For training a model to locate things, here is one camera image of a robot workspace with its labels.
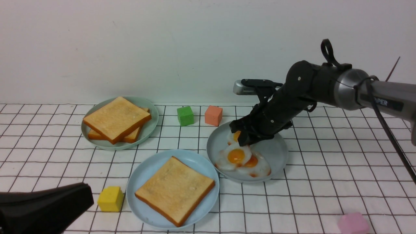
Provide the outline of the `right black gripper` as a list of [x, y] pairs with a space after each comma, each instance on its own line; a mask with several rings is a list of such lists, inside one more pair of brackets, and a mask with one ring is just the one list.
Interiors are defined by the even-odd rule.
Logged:
[[317, 106], [317, 101], [306, 97], [304, 91], [293, 91], [287, 85], [276, 89], [270, 97], [259, 97], [259, 100], [248, 116], [229, 124], [232, 133], [240, 132], [240, 146], [274, 138], [281, 130], [290, 128], [292, 119], [300, 112], [311, 112]]

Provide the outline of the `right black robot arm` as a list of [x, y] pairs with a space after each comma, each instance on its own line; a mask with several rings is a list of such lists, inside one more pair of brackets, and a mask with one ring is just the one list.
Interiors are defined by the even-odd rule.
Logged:
[[259, 103], [250, 114], [230, 123], [231, 132], [241, 132], [241, 146], [272, 139], [291, 127], [291, 120], [302, 111], [311, 112], [318, 103], [347, 111], [362, 108], [379, 110], [411, 123], [415, 144], [414, 84], [378, 81], [351, 65], [295, 63], [284, 84], [270, 80], [243, 79], [234, 84], [237, 95], [257, 95]]

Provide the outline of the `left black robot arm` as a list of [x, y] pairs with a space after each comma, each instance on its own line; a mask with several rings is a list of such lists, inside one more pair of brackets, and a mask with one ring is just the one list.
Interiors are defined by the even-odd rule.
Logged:
[[94, 204], [88, 184], [0, 193], [2, 234], [61, 234]]

